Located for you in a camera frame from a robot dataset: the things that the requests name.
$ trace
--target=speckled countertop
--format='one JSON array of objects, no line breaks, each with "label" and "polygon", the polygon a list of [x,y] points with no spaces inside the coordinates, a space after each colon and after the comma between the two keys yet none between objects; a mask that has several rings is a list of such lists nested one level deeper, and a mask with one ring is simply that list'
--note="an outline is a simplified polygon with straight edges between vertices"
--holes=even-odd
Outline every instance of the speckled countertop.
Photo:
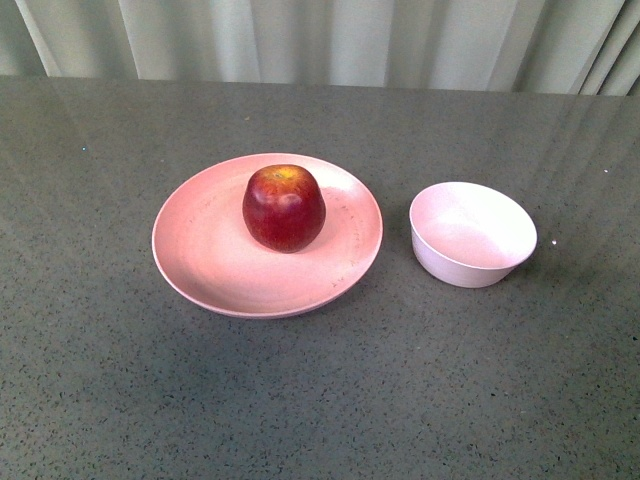
[{"label": "speckled countertop", "polygon": [[[640,98],[0,78],[0,478],[640,478]],[[256,152],[380,205],[366,275],[287,320],[158,272],[169,194]],[[538,228],[468,290],[413,256],[423,188]]]}]

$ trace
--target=pink bowl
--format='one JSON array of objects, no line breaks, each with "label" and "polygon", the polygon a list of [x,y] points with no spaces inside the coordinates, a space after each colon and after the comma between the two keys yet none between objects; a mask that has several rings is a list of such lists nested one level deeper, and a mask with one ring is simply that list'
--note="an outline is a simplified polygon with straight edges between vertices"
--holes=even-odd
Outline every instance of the pink bowl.
[{"label": "pink bowl", "polygon": [[482,185],[447,182],[420,192],[409,210],[413,250],[434,277],[479,288],[503,279],[533,253],[527,212]]}]

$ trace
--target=white curtain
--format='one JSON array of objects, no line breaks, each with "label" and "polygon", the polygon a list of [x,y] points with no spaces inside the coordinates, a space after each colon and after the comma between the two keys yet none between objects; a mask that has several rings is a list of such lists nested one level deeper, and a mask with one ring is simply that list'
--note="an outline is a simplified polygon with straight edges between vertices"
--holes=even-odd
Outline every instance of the white curtain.
[{"label": "white curtain", "polygon": [[640,0],[0,0],[0,74],[636,94]]}]

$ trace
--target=red apple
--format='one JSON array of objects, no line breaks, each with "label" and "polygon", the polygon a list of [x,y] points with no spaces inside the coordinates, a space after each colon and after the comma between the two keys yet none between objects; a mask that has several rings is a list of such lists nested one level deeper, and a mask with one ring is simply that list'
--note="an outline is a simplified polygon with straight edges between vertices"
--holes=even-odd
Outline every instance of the red apple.
[{"label": "red apple", "polygon": [[318,182],[299,165],[269,165],[256,171],[242,201],[249,233],[281,253],[309,245],[320,233],[326,206]]}]

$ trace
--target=pink plate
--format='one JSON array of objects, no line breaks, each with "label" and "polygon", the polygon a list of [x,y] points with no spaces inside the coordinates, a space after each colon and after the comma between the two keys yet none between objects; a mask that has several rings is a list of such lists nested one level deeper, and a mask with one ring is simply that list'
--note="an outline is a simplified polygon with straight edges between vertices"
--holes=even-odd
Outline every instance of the pink plate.
[{"label": "pink plate", "polygon": [[[277,253],[249,234],[242,197],[266,165],[293,163],[318,181],[327,206],[320,235],[297,253]],[[243,318],[282,318],[321,307],[352,287],[382,242],[382,216],[371,192],[323,160],[265,153],[228,160],[183,183],[160,209],[153,256],[169,284],[192,302]]]}]

